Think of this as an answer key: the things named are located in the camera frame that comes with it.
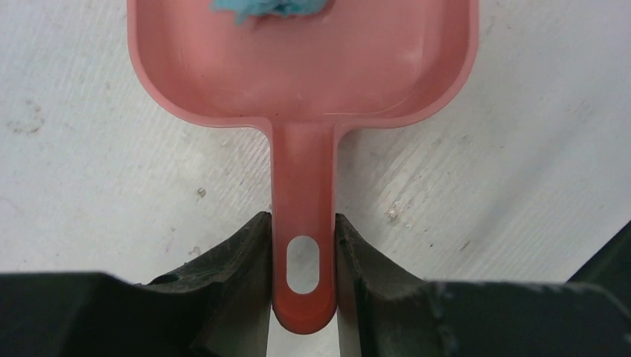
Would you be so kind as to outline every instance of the scoop handle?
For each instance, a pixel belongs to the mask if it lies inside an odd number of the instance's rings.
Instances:
[[[325,123],[285,123],[272,128],[273,309],[283,327],[298,334],[325,327],[337,307],[335,279],[336,128]],[[308,294],[287,282],[287,247],[299,236],[319,249],[319,282]]]

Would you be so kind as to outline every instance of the handle hole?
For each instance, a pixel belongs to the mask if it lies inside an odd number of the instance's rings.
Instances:
[[[287,246],[287,284],[296,294],[309,294],[320,281],[320,248],[311,237],[298,236]]]

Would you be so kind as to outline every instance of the blue paper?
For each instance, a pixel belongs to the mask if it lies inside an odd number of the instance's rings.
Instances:
[[[212,10],[230,10],[237,14],[237,24],[248,16],[311,15],[324,9],[327,0],[214,0]]]

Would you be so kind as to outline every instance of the pink plastic scoop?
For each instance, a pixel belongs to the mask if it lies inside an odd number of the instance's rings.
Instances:
[[[316,16],[250,19],[208,0],[128,0],[129,52],[142,85],[173,115],[202,126],[250,126],[272,148],[273,306],[296,333],[336,310],[338,142],[359,127],[433,115],[473,66],[478,0],[335,0]],[[319,247],[319,283],[291,290],[287,246]]]

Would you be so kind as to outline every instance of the white painted wall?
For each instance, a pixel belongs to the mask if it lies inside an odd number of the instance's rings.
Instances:
[[[631,219],[629,19],[628,0],[482,0],[463,91],[349,135],[338,211],[420,277],[567,279]],[[0,0],[0,45],[0,270],[146,283],[268,208],[264,137],[159,108],[123,0]],[[337,354],[335,324],[272,322],[270,356]]]

